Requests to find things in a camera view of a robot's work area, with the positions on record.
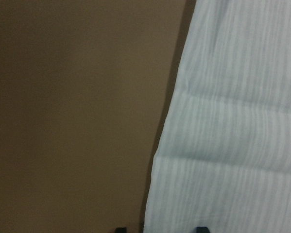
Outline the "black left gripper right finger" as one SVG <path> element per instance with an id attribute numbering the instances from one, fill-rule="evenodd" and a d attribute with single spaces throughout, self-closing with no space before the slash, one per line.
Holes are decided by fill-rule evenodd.
<path id="1" fill-rule="evenodd" d="M 210 233 L 210 230 L 206 226 L 199 226 L 199 227 L 196 227 L 195 233 Z"/>

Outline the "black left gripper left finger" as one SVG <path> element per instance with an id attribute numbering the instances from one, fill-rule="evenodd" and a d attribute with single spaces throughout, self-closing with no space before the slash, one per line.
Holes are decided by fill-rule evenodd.
<path id="1" fill-rule="evenodd" d="M 118 227 L 115 229 L 114 233 L 127 233 L 126 227 Z"/>

